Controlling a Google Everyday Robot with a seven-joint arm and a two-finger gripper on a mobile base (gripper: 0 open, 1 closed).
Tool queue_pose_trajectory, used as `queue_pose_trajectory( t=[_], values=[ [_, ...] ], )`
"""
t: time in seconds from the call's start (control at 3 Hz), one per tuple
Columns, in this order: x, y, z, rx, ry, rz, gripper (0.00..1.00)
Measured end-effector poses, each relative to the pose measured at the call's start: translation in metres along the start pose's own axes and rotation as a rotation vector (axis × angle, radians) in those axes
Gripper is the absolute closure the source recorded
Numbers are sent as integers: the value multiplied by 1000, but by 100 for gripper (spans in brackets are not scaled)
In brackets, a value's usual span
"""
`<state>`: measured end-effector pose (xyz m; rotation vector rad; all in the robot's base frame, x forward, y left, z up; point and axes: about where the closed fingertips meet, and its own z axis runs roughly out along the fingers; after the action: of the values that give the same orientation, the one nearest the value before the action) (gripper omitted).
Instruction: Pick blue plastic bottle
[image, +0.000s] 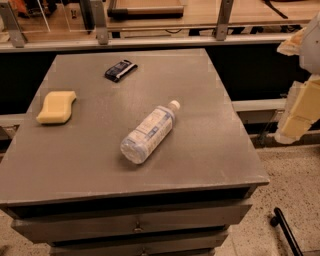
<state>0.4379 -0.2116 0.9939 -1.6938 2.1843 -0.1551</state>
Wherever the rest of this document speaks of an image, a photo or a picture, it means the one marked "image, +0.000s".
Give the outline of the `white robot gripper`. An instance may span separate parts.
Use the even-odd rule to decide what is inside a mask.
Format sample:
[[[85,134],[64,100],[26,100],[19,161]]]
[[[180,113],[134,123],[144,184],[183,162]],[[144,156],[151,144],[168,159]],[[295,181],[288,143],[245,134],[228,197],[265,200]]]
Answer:
[[[300,67],[311,74],[320,74],[320,12],[289,39],[277,52],[286,56],[298,55]],[[281,144],[298,141],[320,119],[320,76],[312,75],[304,83],[295,81],[289,89],[284,113],[275,133]]]

